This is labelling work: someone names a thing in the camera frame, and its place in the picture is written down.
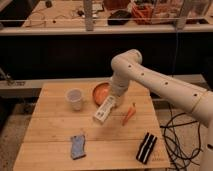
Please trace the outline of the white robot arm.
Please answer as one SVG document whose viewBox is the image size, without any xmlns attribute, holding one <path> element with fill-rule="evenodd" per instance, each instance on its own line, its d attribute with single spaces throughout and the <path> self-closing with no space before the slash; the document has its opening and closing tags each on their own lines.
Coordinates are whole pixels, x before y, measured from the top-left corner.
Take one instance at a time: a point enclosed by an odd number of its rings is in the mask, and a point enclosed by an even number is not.
<svg viewBox="0 0 213 171">
<path fill-rule="evenodd" d="M 142 55 L 136 49 L 128 50 L 111 60 L 113 75 L 111 91 L 122 96 L 131 80 L 189 113 L 208 128 L 200 171 L 213 170 L 213 92 L 205 88 L 155 72 L 141 65 Z"/>
</svg>

